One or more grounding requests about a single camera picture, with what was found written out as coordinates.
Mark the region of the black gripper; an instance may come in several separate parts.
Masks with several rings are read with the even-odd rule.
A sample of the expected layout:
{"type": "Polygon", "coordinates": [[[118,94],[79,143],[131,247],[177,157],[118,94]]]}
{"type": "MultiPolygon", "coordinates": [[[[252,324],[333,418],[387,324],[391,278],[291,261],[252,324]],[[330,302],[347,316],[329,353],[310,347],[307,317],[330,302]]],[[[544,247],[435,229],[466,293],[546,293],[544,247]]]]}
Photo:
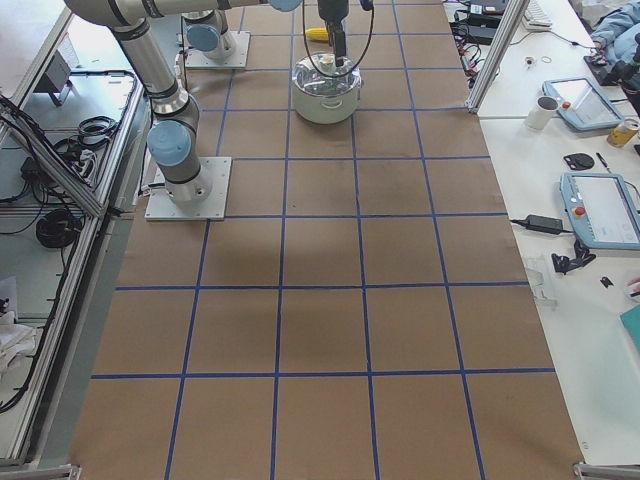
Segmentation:
{"type": "Polygon", "coordinates": [[[340,68],[344,65],[346,54],[346,34],[343,28],[343,20],[349,13],[348,0],[318,0],[318,12],[320,18],[333,25],[333,49],[335,65],[340,68]]]}

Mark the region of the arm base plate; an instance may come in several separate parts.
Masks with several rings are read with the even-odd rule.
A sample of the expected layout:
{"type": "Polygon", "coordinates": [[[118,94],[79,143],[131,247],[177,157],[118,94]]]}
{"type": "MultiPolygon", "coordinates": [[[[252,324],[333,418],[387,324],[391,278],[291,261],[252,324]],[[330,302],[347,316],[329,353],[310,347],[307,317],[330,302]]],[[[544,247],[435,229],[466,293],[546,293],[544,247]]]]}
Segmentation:
{"type": "Polygon", "coordinates": [[[246,67],[251,38],[248,31],[227,31],[220,36],[215,30],[197,33],[191,29],[186,38],[189,44],[187,69],[228,70],[246,67]]]}
{"type": "Polygon", "coordinates": [[[201,157],[200,172],[190,182],[173,184],[165,181],[155,167],[145,211],[148,221],[222,221],[225,218],[232,169],[231,157],[201,157]]]}

